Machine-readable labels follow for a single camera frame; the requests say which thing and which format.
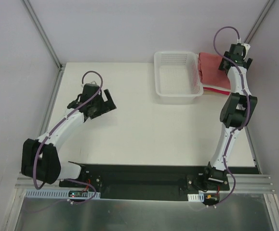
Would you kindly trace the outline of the salmon pink t shirt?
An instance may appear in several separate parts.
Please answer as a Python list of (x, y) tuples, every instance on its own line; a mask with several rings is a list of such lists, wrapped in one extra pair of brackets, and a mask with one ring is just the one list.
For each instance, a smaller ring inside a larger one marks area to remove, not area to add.
[(216, 54), (200, 52), (198, 71), (202, 84), (230, 89), (229, 79), (224, 71), (218, 69), (222, 57)]

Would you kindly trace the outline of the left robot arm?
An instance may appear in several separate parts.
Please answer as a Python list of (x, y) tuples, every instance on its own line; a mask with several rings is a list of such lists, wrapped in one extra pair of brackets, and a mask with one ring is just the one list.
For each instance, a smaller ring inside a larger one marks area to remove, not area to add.
[(97, 84), (85, 84), (83, 92), (67, 106), (63, 117), (53, 128), (35, 140), (27, 139), (24, 142), (21, 173), (35, 182), (52, 184), (70, 178), (76, 187), (84, 186), (87, 176), (81, 172), (81, 166), (61, 162), (58, 152), (69, 136), (87, 120), (116, 108), (108, 89), (101, 90)]

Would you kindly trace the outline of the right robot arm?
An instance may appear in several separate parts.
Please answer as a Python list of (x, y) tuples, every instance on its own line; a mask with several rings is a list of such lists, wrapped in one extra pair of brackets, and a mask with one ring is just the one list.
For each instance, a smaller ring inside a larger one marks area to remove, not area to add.
[(219, 70), (230, 81), (230, 95), (220, 113), (221, 135), (215, 153), (203, 173), (192, 180), (193, 188), (200, 191), (218, 190), (228, 182), (228, 160), (238, 134), (248, 125), (258, 99), (249, 91), (246, 73), (252, 59), (245, 59), (250, 45), (231, 44), (223, 55)]

